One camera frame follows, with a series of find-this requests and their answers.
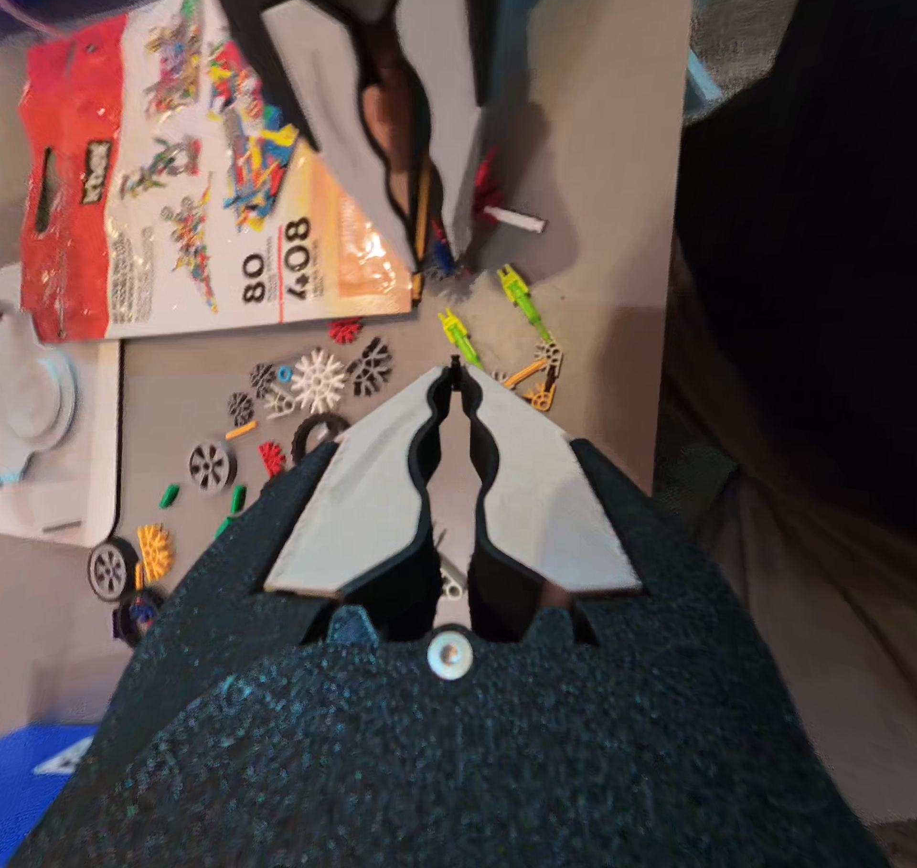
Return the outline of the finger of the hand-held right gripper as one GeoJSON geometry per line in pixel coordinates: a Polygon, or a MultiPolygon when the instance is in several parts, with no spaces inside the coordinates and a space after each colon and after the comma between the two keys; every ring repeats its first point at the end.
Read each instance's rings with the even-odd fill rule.
{"type": "Polygon", "coordinates": [[[286,0],[261,13],[318,151],[407,270],[419,268],[406,218],[391,199],[387,164],[361,110],[360,63],[351,31],[310,0],[286,0]]]}
{"type": "Polygon", "coordinates": [[[476,96],[467,0],[397,0],[395,29],[427,97],[428,151],[442,186],[441,223],[453,255],[461,257],[473,236],[483,118],[476,96]]]}

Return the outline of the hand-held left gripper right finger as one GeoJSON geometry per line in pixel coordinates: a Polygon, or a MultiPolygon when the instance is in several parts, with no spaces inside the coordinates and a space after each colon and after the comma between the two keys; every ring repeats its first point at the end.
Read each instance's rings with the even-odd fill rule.
{"type": "Polygon", "coordinates": [[[567,432],[474,365],[462,370],[478,546],[571,595],[643,587],[567,432]]]}

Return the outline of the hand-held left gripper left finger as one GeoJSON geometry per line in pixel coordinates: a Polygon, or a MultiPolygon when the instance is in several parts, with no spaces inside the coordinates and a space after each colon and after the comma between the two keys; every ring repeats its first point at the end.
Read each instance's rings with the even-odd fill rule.
{"type": "Polygon", "coordinates": [[[451,394],[451,370],[435,365],[339,437],[266,591],[344,597],[421,545],[451,394]]]}

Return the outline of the blue plastic bin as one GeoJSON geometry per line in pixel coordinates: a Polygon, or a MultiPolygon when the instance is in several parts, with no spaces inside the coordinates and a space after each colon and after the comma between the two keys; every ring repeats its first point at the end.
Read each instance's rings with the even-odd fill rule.
{"type": "Polygon", "coordinates": [[[97,724],[32,723],[2,736],[2,866],[75,773],[97,729],[97,724]]]}

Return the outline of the black tyre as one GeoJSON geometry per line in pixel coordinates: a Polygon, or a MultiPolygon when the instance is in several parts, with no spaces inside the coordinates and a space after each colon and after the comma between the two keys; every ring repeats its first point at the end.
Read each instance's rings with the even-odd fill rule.
{"type": "Polygon", "coordinates": [[[334,412],[316,413],[306,418],[292,437],[292,464],[299,465],[310,452],[323,444],[334,442],[350,425],[346,418],[334,412]]]}
{"type": "Polygon", "coordinates": [[[112,634],[135,649],[159,617],[165,595],[157,587],[145,587],[125,594],[112,611],[112,634]]]}

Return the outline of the white snowflake connector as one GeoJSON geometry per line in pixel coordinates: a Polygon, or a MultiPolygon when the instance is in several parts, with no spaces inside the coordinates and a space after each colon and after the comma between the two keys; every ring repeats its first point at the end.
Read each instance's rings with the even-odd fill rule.
{"type": "Polygon", "coordinates": [[[321,347],[303,355],[292,371],[291,391],[309,416],[335,411],[349,380],[345,364],[321,347]]]}

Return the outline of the long yellow rod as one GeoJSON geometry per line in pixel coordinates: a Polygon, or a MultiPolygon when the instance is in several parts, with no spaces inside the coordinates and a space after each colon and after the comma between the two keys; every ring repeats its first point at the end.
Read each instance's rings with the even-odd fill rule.
{"type": "Polygon", "coordinates": [[[430,198],[433,180],[433,166],[429,150],[422,154],[416,184],[416,255],[419,268],[412,275],[412,306],[417,307],[422,300],[425,286],[425,269],[427,267],[427,246],[429,243],[430,198]]]}

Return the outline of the grey wheel hub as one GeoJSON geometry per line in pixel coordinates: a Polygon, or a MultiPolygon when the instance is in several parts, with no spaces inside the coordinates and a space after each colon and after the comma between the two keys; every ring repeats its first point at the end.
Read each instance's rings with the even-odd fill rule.
{"type": "Polygon", "coordinates": [[[187,470],[200,493],[220,494],[235,483],[235,451],[224,439],[202,439],[190,451],[187,470]]]}

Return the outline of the large black connector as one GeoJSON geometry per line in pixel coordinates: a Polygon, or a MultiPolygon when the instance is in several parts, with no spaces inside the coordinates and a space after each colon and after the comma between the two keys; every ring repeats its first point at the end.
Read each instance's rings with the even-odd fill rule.
{"type": "Polygon", "coordinates": [[[353,396],[370,397],[380,393],[393,371],[393,354],[387,342],[375,336],[347,367],[353,396]]]}

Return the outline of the red connector with white rod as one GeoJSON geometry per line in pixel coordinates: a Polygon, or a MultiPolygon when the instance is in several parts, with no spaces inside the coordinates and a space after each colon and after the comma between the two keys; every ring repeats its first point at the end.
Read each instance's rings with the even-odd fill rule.
{"type": "Polygon", "coordinates": [[[502,188],[495,173],[496,148],[483,156],[475,175],[472,213],[475,220],[502,224],[534,234],[544,233],[546,220],[506,208],[502,188]]]}

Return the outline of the yellow half connector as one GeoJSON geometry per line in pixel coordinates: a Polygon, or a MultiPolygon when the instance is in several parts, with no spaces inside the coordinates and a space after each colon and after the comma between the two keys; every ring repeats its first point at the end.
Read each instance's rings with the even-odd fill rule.
{"type": "Polygon", "coordinates": [[[137,530],[140,549],[141,580],[151,585],[167,576],[175,563],[172,534],[160,523],[143,525],[137,530]]]}

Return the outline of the grey wheel with tyre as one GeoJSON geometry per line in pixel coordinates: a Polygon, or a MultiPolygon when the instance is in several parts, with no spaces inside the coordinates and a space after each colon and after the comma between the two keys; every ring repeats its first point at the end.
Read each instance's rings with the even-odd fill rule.
{"type": "Polygon", "coordinates": [[[86,573],[95,596],[105,603],[116,603],[135,586],[140,558],[127,539],[112,536],[97,544],[87,558],[86,573]]]}

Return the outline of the printed paper sheet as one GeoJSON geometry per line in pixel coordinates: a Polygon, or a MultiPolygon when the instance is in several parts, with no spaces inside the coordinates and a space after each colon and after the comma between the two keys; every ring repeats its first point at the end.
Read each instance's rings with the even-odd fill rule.
{"type": "Polygon", "coordinates": [[[683,119],[699,118],[718,105],[724,94],[707,71],[704,62],[689,49],[683,100],[683,119]]]}

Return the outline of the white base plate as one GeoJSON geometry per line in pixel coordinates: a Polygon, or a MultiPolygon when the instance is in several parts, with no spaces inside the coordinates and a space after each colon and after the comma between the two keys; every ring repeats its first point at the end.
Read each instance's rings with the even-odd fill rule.
{"type": "Polygon", "coordinates": [[[119,512],[121,344],[45,345],[19,264],[1,287],[2,536],[91,549],[119,512]]]}

